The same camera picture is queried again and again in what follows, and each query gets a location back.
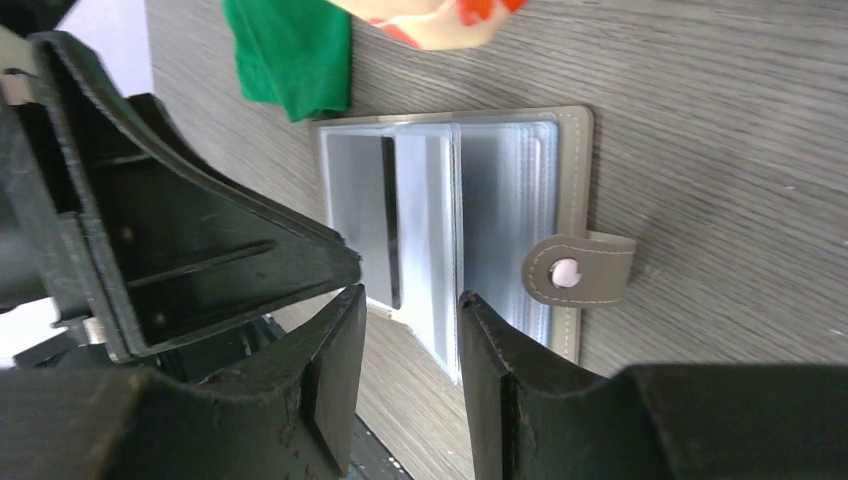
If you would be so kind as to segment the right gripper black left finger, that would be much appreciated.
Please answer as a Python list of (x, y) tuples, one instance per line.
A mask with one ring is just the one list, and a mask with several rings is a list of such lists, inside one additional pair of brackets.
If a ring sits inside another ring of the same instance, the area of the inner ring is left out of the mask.
[(366, 295), (198, 384), (149, 368), (1, 375), (5, 479), (341, 479), (347, 475)]

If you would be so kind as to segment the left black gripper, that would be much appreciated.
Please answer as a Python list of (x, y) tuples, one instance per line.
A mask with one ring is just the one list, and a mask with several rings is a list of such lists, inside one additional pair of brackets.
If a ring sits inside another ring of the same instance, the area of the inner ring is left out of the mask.
[[(360, 280), (339, 233), (212, 168), (156, 96), (123, 97), (91, 49), (52, 31), (30, 44), (58, 144), (11, 85), (33, 76), (27, 36), (72, 6), (1, 4), (1, 51), (16, 56), (1, 67), (1, 309), (52, 296), (65, 330), (16, 367), (148, 365), (198, 382), (278, 339), (263, 314)], [(82, 228), (53, 194), (76, 194)], [(87, 330), (105, 299), (117, 352)]]

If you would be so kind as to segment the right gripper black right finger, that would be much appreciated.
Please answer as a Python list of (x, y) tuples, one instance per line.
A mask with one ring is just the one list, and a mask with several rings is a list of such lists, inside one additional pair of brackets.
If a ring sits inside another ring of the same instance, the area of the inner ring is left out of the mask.
[(479, 479), (843, 479), (847, 370), (639, 364), (594, 374), (458, 303)]

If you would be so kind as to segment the grey card holder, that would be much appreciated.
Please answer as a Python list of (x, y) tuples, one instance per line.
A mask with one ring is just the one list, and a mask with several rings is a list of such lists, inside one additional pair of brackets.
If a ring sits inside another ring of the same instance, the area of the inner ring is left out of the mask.
[(322, 136), (394, 139), (401, 306), (369, 302), (407, 325), (452, 381), (467, 290), (573, 362), (582, 311), (622, 299), (636, 243), (588, 226), (594, 125), (582, 105), (314, 123), (331, 228)]

